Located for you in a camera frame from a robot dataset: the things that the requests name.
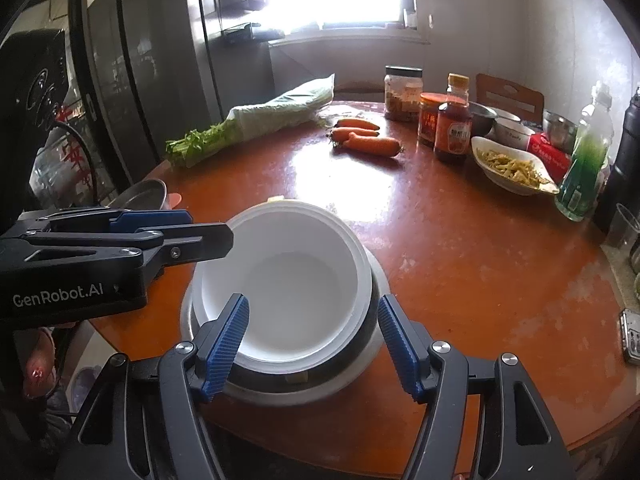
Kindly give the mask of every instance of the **wooden chair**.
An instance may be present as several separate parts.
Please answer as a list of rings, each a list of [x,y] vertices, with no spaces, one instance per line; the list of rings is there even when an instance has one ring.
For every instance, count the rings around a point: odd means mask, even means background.
[[[476,99],[481,105],[495,106],[516,114],[523,121],[542,124],[545,97],[540,92],[508,79],[478,74]]]

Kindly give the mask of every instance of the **green liquid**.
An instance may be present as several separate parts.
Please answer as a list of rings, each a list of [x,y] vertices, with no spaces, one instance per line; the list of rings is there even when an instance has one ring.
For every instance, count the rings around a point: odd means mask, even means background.
[[[578,132],[571,167],[560,185],[556,206],[567,218],[579,222],[596,198],[596,181],[607,156],[607,143],[596,132]]]

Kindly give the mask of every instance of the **chair backrest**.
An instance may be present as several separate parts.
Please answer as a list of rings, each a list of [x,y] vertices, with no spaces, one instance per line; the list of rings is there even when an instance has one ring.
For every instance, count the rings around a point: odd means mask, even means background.
[[[478,74],[476,99],[481,105],[495,106],[516,114],[524,121],[542,124],[545,97],[540,92],[508,79]]]
[[[370,101],[383,103],[385,101],[385,86],[368,81],[349,81],[334,87],[336,101]]]

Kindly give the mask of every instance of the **plastic bag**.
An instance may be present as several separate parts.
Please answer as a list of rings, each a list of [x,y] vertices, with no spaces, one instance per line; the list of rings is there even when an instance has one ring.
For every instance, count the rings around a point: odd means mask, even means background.
[[[314,79],[261,105],[236,106],[226,120],[237,120],[241,140],[251,140],[314,118],[334,98],[334,77]]]
[[[334,75],[314,79],[260,105],[236,106],[226,120],[208,130],[191,130],[169,140],[167,158],[174,166],[191,168],[222,148],[312,120],[334,98]]]

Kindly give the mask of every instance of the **plastic bottle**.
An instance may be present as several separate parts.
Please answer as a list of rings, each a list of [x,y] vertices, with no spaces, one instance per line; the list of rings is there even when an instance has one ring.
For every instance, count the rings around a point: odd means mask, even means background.
[[[618,155],[593,214],[593,222],[605,233],[609,232],[617,203],[634,215],[640,212],[640,84],[626,109]]]
[[[583,115],[575,138],[571,166],[560,185],[556,207],[567,218],[579,222],[596,198],[598,173],[613,138],[609,87],[598,81],[593,87],[593,111]]]

